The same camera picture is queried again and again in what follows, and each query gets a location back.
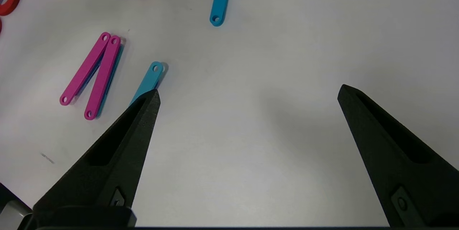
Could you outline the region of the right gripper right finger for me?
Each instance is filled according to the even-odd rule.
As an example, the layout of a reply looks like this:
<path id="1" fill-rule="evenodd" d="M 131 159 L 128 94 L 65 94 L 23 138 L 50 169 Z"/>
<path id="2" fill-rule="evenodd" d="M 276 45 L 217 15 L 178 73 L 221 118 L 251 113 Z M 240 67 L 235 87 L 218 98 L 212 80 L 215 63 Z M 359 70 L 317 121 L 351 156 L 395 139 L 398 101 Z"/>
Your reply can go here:
<path id="1" fill-rule="evenodd" d="M 390 227 L 457 230 L 458 170 L 359 89 L 337 99 Z"/>

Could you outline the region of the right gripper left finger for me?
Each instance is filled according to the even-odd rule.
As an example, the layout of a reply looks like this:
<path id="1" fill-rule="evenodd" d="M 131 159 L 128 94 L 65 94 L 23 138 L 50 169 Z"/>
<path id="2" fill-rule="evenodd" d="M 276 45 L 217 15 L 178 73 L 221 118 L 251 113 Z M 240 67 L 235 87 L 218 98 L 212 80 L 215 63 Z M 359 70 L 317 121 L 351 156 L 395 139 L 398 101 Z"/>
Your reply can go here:
<path id="1" fill-rule="evenodd" d="M 38 228 L 133 228 L 133 199 L 161 101 L 131 104 L 33 206 Z"/>

